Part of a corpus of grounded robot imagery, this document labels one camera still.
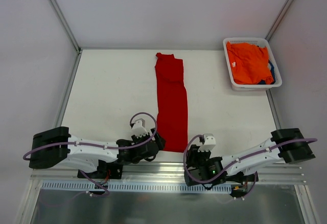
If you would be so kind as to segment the red polo shirt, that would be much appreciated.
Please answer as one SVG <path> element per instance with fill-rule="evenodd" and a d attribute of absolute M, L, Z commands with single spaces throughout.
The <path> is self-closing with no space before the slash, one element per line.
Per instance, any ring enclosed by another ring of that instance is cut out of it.
<path fill-rule="evenodd" d="M 157 126 L 165 151 L 183 152 L 188 144 L 188 97 L 183 60 L 173 54 L 156 54 Z"/>

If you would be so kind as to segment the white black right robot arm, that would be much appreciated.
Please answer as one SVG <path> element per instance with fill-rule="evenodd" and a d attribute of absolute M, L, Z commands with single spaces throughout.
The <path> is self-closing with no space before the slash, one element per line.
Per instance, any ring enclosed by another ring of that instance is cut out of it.
<path fill-rule="evenodd" d="M 316 138 L 304 138 L 298 128 L 278 129 L 250 149 L 212 157 L 215 137 L 207 133 L 197 138 L 200 145 L 190 141 L 183 153 L 184 180 L 189 187 L 203 185 L 208 189 L 226 182 L 256 182 L 258 170 L 274 163 L 296 164 L 314 159 L 310 144 L 317 142 Z"/>

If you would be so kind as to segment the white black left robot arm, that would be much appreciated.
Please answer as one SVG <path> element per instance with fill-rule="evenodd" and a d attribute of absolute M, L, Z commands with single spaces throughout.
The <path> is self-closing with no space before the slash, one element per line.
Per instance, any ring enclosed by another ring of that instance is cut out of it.
<path fill-rule="evenodd" d="M 166 141 L 155 128 L 133 130 L 130 140 L 88 142 L 69 134 L 68 127 L 57 127 L 33 136 L 32 149 L 23 156 L 31 169 L 65 166 L 91 173 L 96 178 L 106 174 L 109 164 L 137 164 L 151 161 L 163 150 Z"/>

